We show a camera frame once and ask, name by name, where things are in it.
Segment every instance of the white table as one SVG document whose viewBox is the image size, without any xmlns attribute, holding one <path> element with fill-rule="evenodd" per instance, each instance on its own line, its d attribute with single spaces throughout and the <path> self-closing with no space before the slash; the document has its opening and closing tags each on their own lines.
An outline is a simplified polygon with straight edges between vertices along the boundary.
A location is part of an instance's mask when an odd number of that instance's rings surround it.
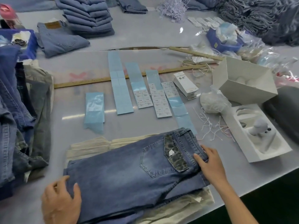
<svg viewBox="0 0 299 224">
<path fill-rule="evenodd" d="M 154 2 L 150 1 L 149 3 L 145 3 L 145 5 L 151 7 L 150 3 L 152 3 L 152 6 L 154 5 Z M 53 17 L 60 19 L 62 18 L 60 14 L 61 12 L 57 10 L 20 13 L 19 16 L 25 26 L 36 29 L 38 21 L 46 22 Z M 46 70 L 53 71 L 56 83 L 107 76 L 109 74 L 107 51 L 95 50 L 139 46 L 188 46 L 200 40 L 199 37 L 193 36 L 197 29 L 188 21 L 183 24 L 172 23 L 167 18 L 160 19 L 157 12 L 149 12 L 145 15 L 123 14 L 118 7 L 112 8 L 111 14 L 114 18 L 113 27 L 116 31 L 115 36 L 93 39 L 91 40 L 91 46 L 84 50 L 71 52 L 51 59 L 45 59 L 43 54 L 38 55 L 40 66 Z M 204 14 L 215 13 L 188 12 L 187 14 L 199 17 Z M 184 28 L 181 34 L 179 34 L 180 27 Z M 280 50 L 278 49 L 278 52 L 296 54 L 295 56 L 298 57 L 297 50 L 298 48 L 284 47 Z M 123 63 L 137 62 L 141 70 L 151 67 L 155 69 L 159 67 L 176 67 L 179 65 L 178 61 L 182 61 L 186 57 L 182 53 L 161 49 L 123 50 L 119 51 L 119 53 Z M 196 79 L 192 73 L 187 73 L 187 75 L 195 83 L 199 83 L 200 92 L 209 91 L 209 85 L 211 84 L 210 77 Z M 160 78 L 161 81 L 166 82 L 172 80 L 173 75 L 171 73 L 163 74 Z M 178 128 L 174 117 L 157 119 L 153 107 L 139 110 L 129 80 L 127 80 L 127 84 L 134 106 L 134 113 L 120 116 L 116 114 L 110 82 L 55 90 L 51 123 L 52 151 L 47 174 L 44 178 L 28 183 L 18 189 L 12 198 L 0 201 L 0 223 L 43 223 L 40 196 L 47 184 L 62 175 L 65 151 L 72 143 L 78 143 L 99 136 L 89 129 L 83 129 L 86 92 L 97 91 L 104 92 L 105 94 L 106 122 L 104 124 L 105 133 L 103 136 L 108 140 L 162 133 Z M 196 111 L 200 111 L 199 100 L 186 101 L 183 97 L 182 100 L 199 132 L 198 138 L 201 138 L 204 135 L 201 132 L 203 123 L 198 119 L 193 110 L 194 107 Z M 218 116 L 211 116 L 214 123 L 218 121 L 218 118 Z M 217 137 L 215 140 L 210 141 L 212 136 L 207 135 L 202 143 L 218 149 L 226 169 L 227 177 L 239 196 L 251 192 L 299 167 L 298 146 L 287 137 L 285 138 L 293 148 L 292 152 L 270 160 L 250 164 L 247 162 L 237 143 L 221 133 L 218 133 L 218 135 L 223 141 Z M 215 198 L 215 204 L 188 217 L 184 223 L 199 218 L 223 205 L 220 196 L 212 186 L 211 190 Z"/>
</svg>

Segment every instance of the blue plastic bin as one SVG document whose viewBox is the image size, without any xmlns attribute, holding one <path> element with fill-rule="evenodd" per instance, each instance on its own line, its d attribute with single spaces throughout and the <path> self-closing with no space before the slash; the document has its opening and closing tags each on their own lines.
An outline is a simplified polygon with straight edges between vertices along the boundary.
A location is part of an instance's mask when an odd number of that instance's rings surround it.
<svg viewBox="0 0 299 224">
<path fill-rule="evenodd" d="M 19 33 L 20 31 L 29 31 L 31 36 L 29 38 L 27 48 L 21 49 L 21 55 L 19 56 L 19 60 L 27 60 L 36 58 L 36 49 L 37 49 L 37 40 L 33 30 L 28 29 L 0 29 L 0 35 L 5 37 L 7 40 L 11 42 L 13 34 Z"/>
<path fill-rule="evenodd" d="M 212 28 L 209 29 L 206 36 L 211 44 L 211 47 L 218 50 L 219 52 L 224 52 L 224 51 L 238 52 L 239 49 L 244 44 L 243 40 L 238 36 L 238 38 L 237 38 L 238 44 L 237 45 L 235 45 L 235 46 L 224 45 L 221 43 L 219 38 L 217 38 L 216 31 L 213 30 Z"/>
</svg>

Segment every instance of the open white box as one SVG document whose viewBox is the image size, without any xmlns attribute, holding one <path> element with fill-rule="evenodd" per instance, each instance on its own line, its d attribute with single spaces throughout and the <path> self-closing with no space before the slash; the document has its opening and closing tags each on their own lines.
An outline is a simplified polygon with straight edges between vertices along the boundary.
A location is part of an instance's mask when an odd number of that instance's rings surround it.
<svg viewBox="0 0 299 224">
<path fill-rule="evenodd" d="M 242 77 L 250 86 L 236 82 Z M 271 70 L 257 64 L 225 57 L 213 71 L 213 85 L 227 99 L 242 105 L 260 104 L 277 95 Z"/>
<path fill-rule="evenodd" d="M 245 111 L 245 114 L 237 115 L 238 110 L 246 110 L 247 113 Z M 270 159 L 292 150 L 257 104 L 233 107 L 222 113 L 222 117 L 245 154 L 248 162 Z M 260 117 L 267 121 L 268 127 L 276 130 L 276 135 L 266 153 L 262 153 L 258 149 L 261 144 L 260 139 L 257 136 L 248 134 L 246 131 L 246 128 L 253 126 L 254 121 Z"/>
</svg>

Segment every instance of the pink bottle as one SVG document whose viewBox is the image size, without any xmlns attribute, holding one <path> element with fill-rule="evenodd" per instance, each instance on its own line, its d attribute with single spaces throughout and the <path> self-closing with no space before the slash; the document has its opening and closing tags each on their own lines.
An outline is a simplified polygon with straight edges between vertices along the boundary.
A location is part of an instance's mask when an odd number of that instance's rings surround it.
<svg viewBox="0 0 299 224">
<path fill-rule="evenodd" d="M 5 20 L 10 29 L 25 28 L 20 22 L 16 12 L 9 5 L 0 4 L 0 16 Z"/>
</svg>

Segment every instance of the person's left hand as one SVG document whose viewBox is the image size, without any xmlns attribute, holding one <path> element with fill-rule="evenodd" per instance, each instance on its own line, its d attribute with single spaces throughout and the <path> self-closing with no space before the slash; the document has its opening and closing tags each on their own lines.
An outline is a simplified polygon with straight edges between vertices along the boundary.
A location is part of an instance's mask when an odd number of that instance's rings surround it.
<svg viewBox="0 0 299 224">
<path fill-rule="evenodd" d="M 66 190 L 69 176 L 48 185 L 42 195 L 42 212 L 45 224 L 76 224 L 81 211 L 81 192 L 74 185 L 74 198 Z"/>
</svg>

